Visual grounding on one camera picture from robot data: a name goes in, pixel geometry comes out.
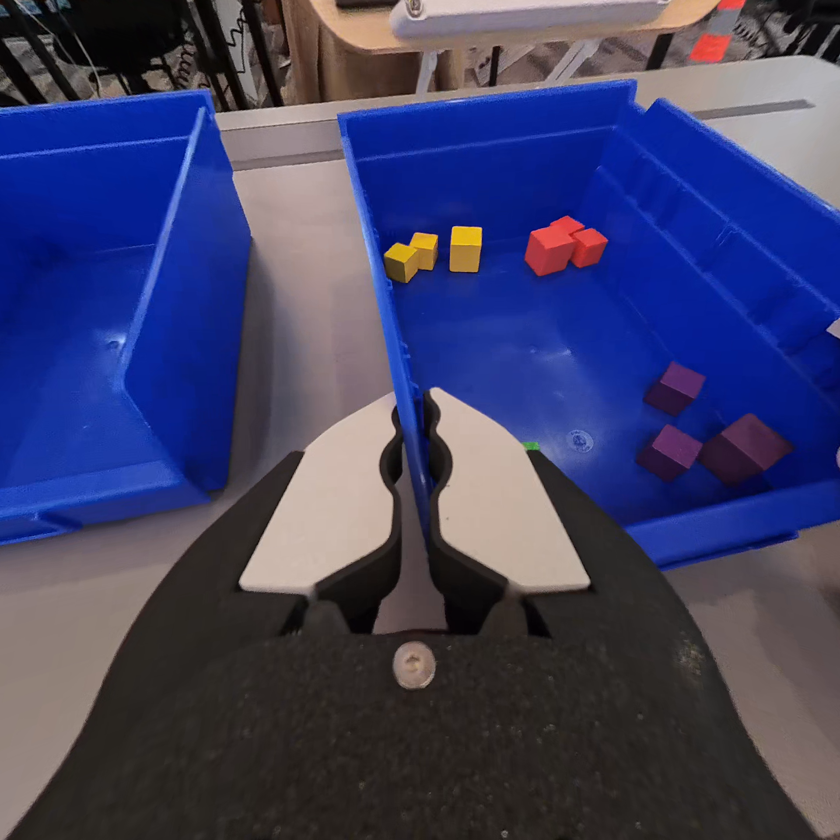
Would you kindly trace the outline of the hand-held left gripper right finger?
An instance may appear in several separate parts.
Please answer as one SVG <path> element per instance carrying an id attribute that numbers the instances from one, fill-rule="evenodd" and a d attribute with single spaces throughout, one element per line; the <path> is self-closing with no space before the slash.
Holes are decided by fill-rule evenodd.
<path id="1" fill-rule="evenodd" d="M 592 581 L 529 452 L 496 420 L 440 387 L 424 394 L 428 562 L 459 632 L 506 599 L 585 592 Z"/>

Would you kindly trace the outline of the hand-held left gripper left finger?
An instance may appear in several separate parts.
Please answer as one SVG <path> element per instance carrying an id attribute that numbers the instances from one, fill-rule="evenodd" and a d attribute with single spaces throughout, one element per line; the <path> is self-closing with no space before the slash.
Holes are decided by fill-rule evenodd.
<path id="1" fill-rule="evenodd" d="M 371 634 L 402 573 L 402 472 L 403 430 L 389 392 L 302 451 L 239 589 L 330 602 L 352 633 Z"/>

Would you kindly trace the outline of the blue plastic bin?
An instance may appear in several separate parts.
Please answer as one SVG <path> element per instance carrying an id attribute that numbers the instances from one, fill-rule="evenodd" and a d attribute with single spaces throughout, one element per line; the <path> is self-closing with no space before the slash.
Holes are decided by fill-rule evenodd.
<path id="1" fill-rule="evenodd" d="M 205 90 L 2 110 L 1 540 L 228 482 L 251 233 Z"/>
<path id="2" fill-rule="evenodd" d="M 535 441 L 664 569 L 838 519 L 838 210 L 634 80 L 341 113 L 421 516 L 422 394 L 438 386 Z M 537 276 L 531 231 L 571 216 L 594 266 Z M 449 270 L 453 226 L 479 271 Z M 383 255 L 438 236 L 401 284 Z M 676 361 L 707 377 L 671 421 L 705 443 L 755 414 L 794 451 L 736 487 L 636 463 L 667 424 L 644 403 Z"/>

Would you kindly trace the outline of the purple wooden cube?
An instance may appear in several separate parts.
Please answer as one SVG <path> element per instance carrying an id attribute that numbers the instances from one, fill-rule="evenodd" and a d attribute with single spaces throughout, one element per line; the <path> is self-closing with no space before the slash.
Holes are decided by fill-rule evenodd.
<path id="1" fill-rule="evenodd" d="M 644 403 L 677 417 L 698 397 L 707 377 L 671 361 L 663 374 L 649 387 Z"/>
<path id="2" fill-rule="evenodd" d="M 637 454 L 636 463 L 665 483 L 683 476 L 697 461 L 703 444 L 675 425 L 664 425 Z"/>
<path id="3" fill-rule="evenodd" d="M 737 487 L 760 476 L 794 449 L 789 440 L 747 413 L 706 441 L 697 462 L 724 486 Z"/>

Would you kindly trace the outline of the brown fabric cover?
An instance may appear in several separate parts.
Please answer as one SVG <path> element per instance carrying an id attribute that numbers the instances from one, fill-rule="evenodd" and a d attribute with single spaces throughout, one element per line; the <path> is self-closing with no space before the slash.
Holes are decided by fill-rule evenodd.
<path id="1" fill-rule="evenodd" d="M 352 49 L 326 27 L 314 2 L 279 2 L 290 53 L 286 104 L 405 96 L 415 92 L 422 55 Z"/>

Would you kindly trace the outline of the white folding stand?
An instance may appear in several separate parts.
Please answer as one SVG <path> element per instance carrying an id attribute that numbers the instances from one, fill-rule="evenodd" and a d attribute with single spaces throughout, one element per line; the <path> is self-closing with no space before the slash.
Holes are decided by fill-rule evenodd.
<path id="1" fill-rule="evenodd" d="M 399 39 L 451 39 L 480 34 L 521 34 L 558 27 L 645 25 L 666 1 L 405 1 L 389 24 Z"/>

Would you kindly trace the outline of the orange traffic cone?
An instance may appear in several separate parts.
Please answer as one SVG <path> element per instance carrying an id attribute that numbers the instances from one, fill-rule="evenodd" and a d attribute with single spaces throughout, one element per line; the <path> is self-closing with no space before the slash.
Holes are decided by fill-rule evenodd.
<path id="1" fill-rule="evenodd" d="M 716 64 L 720 62 L 732 42 L 734 29 L 745 1 L 720 1 L 712 10 L 706 29 L 692 47 L 690 64 Z"/>

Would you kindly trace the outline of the black office chair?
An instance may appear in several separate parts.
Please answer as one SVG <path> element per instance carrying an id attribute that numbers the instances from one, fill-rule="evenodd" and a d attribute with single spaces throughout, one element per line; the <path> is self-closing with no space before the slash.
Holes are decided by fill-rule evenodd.
<path id="1" fill-rule="evenodd" d="M 54 33 L 59 58 L 115 76 L 130 95 L 151 93 L 145 73 L 184 46 L 182 2 L 78 1 Z"/>

